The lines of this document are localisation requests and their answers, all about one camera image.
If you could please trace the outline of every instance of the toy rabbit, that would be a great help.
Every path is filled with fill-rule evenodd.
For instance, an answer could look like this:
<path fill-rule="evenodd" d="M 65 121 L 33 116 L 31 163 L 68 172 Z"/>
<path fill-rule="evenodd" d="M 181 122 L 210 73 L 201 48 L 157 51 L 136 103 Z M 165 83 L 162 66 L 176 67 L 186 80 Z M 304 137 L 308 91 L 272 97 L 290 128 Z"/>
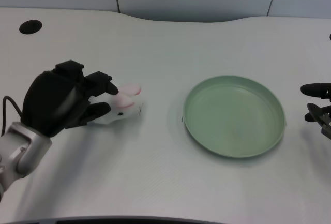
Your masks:
<path fill-rule="evenodd" d="M 104 93 L 98 97 L 91 97 L 91 103 L 107 102 L 111 111 L 104 116 L 95 119 L 98 124 L 109 124 L 115 120 L 137 116 L 141 113 L 143 101 L 140 96 L 141 87 L 137 84 L 129 84 L 118 88 L 115 96 Z"/>

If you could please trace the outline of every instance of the table surface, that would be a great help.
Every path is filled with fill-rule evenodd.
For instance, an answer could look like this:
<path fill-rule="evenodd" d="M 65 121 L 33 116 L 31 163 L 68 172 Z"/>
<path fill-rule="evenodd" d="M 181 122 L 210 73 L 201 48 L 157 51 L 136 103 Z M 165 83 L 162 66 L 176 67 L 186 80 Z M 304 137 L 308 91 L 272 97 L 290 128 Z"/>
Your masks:
<path fill-rule="evenodd" d="M 19 26 L 40 20 L 32 35 Z M 328 223 L 331 141 L 306 123 L 300 86 L 330 82 L 331 20 L 254 17 L 157 22 L 120 13 L 0 8 L 0 89 L 22 106 L 37 75 L 72 59 L 84 73 L 138 82 L 138 120 L 63 130 L 39 167 L 0 203 L 0 222 L 76 216 L 161 216 L 223 223 Z M 185 96 L 217 75 L 256 80 L 280 99 L 283 141 L 252 159 L 226 159 L 190 138 Z M 8 107 L 8 123 L 19 118 Z"/>

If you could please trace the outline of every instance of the pink rabbit ear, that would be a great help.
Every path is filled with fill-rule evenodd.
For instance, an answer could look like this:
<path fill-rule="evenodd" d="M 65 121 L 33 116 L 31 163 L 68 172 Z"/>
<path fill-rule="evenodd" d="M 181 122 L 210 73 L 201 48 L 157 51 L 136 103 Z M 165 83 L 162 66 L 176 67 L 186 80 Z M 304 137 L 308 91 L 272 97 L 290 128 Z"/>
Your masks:
<path fill-rule="evenodd" d="M 117 95 L 113 96 L 111 105 L 112 104 L 118 108 L 128 108 L 134 105 L 134 101 L 131 97 L 119 92 Z"/>
<path fill-rule="evenodd" d="M 118 91 L 128 96 L 134 96 L 140 94 L 141 87 L 138 84 L 128 84 L 120 87 Z"/>

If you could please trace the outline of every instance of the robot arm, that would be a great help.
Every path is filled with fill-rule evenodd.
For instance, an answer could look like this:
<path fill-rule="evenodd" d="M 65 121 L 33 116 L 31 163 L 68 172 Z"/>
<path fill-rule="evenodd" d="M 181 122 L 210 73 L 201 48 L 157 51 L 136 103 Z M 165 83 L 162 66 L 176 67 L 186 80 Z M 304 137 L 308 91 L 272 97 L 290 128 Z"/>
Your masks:
<path fill-rule="evenodd" d="M 108 112 L 106 102 L 90 104 L 91 96 L 116 95 L 112 77 L 102 72 L 83 75 L 84 66 L 67 61 L 39 75 L 29 88 L 20 113 L 0 138 L 0 199 L 17 179 L 29 175 L 64 128 L 86 125 Z"/>
<path fill-rule="evenodd" d="M 331 84 L 330 83 L 312 83 L 301 87 L 301 92 L 307 96 L 318 97 L 321 99 L 330 99 L 331 101 Z M 308 122 L 317 122 L 321 127 L 321 133 L 331 139 L 331 106 L 323 108 L 313 103 L 307 104 L 309 113 L 305 115 Z"/>

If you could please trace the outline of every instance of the plate rim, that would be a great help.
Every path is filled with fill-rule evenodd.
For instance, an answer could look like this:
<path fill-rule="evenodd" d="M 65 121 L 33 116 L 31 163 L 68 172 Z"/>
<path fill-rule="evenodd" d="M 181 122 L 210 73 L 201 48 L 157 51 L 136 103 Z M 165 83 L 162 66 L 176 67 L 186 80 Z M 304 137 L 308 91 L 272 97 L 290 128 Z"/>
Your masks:
<path fill-rule="evenodd" d="M 203 145 L 200 141 L 198 141 L 194 135 L 192 134 L 190 128 L 188 127 L 188 124 L 187 124 L 187 121 L 186 121 L 186 116 L 185 116 L 185 108 L 186 108 L 186 104 L 187 104 L 187 100 L 188 100 L 188 97 L 190 96 L 190 94 L 192 93 L 193 90 L 195 90 L 200 84 L 208 81 L 208 80 L 211 80 L 211 79 L 214 79 L 214 78 L 225 78 L 225 77 L 232 77 L 232 78 L 241 78 L 241 79 L 245 79 L 245 80 L 249 80 L 251 82 L 254 82 L 260 86 L 262 86 L 263 88 L 265 88 L 266 90 L 268 90 L 274 97 L 275 99 L 277 100 L 277 102 L 279 103 L 280 105 L 280 108 L 282 110 L 282 113 L 283 113 L 283 122 L 284 122 L 284 125 L 283 125 L 283 128 L 282 128 L 282 131 L 279 135 L 279 137 L 277 137 L 277 140 L 270 146 L 268 147 L 268 149 L 262 151 L 262 152 L 258 152 L 258 153 L 253 153 L 253 154 L 248 154 L 248 155 L 245 155 L 245 156 L 233 156 L 233 155 L 229 155 L 229 154 L 225 154 L 225 153 L 219 153 L 219 152 L 216 152 L 216 151 L 213 151 L 212 149 L 206 147 L 205 145 Z M 255 156 L 258 156 L 258 155 L 261 155 L 261 154 L 264 154 L 268 151 L 270 151 L 272 148 L 274 148 L 283 138 L 284 136 L 284 133 L 285 133 L 285 128 L 286 128 L 286 116 L 285 116 L 285 111 L 284 111 L 284 108 L 283 108 L 283 105 L 281 104 L 280 100 L 278 99 L 278 97 L 269 89 L 267 88 L 266 86 L 264 86 L 263 84 L 255 81 L 255 80 L 252 80 L 250 78 L 246 78 L 246 77 L 242 77 L 242 76 L 235 76 L 235 75 L 221 75 L 221 76 L 214 76 L 214 77 L 210 77 L 210 78 L 207 78 L 203 81 L 201 81 L 200 83 L 196 84 L 191 90 L 190 92 L 187 94 L 186 98 L 185 98 L 185 101 L 184 101 L 184 105 L 183 105 L 183 120 L 184 120 L 184 123 L 185 123 L 185 127 L 187 128 L 188 132 L 190 133 L 190 135 L 194 138 L 195 141 L 197 141 L 202 147 L 204 147 L 205 149 L 215 153 L 215 154 L 218 154 L 218 155 L 221 155 L 221 156 L 224 156 L 224 157 L 230 157 L 230 158 L 250 158 L 250 157 L 255 157 Z"/>

